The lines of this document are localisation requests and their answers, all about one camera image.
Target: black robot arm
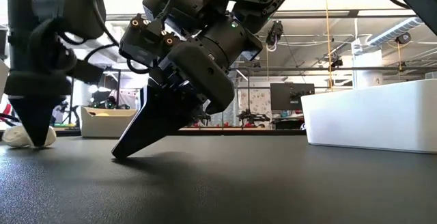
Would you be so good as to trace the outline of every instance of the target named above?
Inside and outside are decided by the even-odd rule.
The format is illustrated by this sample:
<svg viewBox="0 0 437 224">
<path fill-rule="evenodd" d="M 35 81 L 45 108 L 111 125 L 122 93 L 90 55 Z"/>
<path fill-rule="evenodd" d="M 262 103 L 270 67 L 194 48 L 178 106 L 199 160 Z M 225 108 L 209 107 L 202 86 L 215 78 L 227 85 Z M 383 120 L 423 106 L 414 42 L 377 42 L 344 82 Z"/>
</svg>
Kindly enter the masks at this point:
<svg viewBox="0 0 437 224">
<path fill-rule="evenodd" d="M 11 68 L 4 92 L 35 146 L 44 145 L 52 110 L 71 94 L 67 76 L 93 83 L 103 71 L 78 60 L 61 39 L 96 39 L 105 18 L 103 0 L 8 0 Z"/>
<path fill-rule="evenodd" d="M 255 33 L 285 0 L 175 1 L 165 22 L 176 33 L 156 18 L 168 0 L 143 0 L 146 17 L 134 17 L 120 42 L 121 55 L 150 69 L 150 83 L 146 104 L 113 149 L 116 158 L 196 122 L 207 100 L 207 114 L 224 111 L 235 93 L 231 65 L 261 52 Z"/>
</svg>

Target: yellow cable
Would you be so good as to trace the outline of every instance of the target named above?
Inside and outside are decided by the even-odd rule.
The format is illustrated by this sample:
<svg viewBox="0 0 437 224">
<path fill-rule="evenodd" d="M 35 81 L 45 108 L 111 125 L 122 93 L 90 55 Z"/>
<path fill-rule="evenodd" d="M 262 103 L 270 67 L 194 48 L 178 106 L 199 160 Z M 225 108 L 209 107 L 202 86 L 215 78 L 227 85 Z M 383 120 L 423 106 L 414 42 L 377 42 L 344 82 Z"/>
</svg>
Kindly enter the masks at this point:
<svg viewBox="0 0 437 224">
<path fill-rule="evenodd" d="M 401 45 L 397 42 L 397 57 L 399 58 L 399 72 L 397 73 L 398 79 L 401 79 L 402 63 L 401 63 Z"/>
<path fill-rule="evenodd" d="M 329 57 L 329 89 L 333 91 L 333 69 L 332 62 L 333 59 L 330 56 L 330 32 L 329 32 L 329 11 L 328 11 L 328 0 L 326 0 L 326 35 L 328 36 L 328 57 Z"/>
<path fill-rule="evenodd" d="M 396 49 L 398 49 L 398 48 L 404 48 L 405 46 L 408 46 L 410 43 L 411 43 L 411 42 L 409 42 L 409 43 L 407 43 L 407 44 L 405 44 L 405 45 L 403 45 L 403 46 L 400 46 L 399 43 L 397 43 L 397 46 L 392 46 L 392 45 L 390 44 L 390 42 L 387 42 L 387 44 L 388 44 L 391 48 L 396 48 Z"/>
<path fill-rule="evenodd" d="M 266 58 L 267 58 L 267 81 L 269 81 L 270 77 L 268 76 L 268 51 L 267 51 L 267 44 L 266 44 Z"/>
</svg>

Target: cardboard box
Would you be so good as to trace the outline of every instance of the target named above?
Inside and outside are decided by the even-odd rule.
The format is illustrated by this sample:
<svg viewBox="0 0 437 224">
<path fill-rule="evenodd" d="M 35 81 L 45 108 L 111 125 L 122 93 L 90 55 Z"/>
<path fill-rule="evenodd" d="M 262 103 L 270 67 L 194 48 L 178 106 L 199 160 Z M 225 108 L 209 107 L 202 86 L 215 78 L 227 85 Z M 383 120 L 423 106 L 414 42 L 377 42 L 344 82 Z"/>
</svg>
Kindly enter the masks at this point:
<svg viewBox="0 0 437 224">
<path fill-rule="evenodd" d="M 120 138 L 136 113 L 137 110 L 134 109 L 115 110 L 81 107 L 82 137 Z"/>
</svg>

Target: black table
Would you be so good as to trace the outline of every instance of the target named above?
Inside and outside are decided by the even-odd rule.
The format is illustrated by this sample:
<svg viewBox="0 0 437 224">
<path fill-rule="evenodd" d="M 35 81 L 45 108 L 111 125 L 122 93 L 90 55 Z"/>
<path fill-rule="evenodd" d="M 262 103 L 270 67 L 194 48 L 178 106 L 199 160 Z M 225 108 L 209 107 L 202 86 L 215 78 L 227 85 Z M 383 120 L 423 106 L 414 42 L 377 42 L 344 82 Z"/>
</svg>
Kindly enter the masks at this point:
<svg viewBox="0 0 437 224">
<path fill-rule="evenodd" d="M 167 137 L 121 164 L 114 144 L 0 145 L 0 223 L 437 223 L 435 155 Z"/>
</svg>

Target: white box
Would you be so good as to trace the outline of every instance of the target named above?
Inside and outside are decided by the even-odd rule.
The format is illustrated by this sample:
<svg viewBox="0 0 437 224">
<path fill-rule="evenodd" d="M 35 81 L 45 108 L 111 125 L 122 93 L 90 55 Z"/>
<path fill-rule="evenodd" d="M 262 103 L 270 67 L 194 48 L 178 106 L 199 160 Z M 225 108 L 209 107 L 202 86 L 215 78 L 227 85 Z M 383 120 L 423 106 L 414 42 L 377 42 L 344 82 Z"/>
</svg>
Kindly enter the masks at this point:
<svg viewBox="0 0 437 224">
<path fill-rule="evenodd" d="M 95 109 L 81 107 L 82 137 L 120 138 L 137 110 Z"/>
<path fill-rule="evenodd" d="M 308 142 L 437 152 L 437 80 L 302 97 Z"/>
</svg>

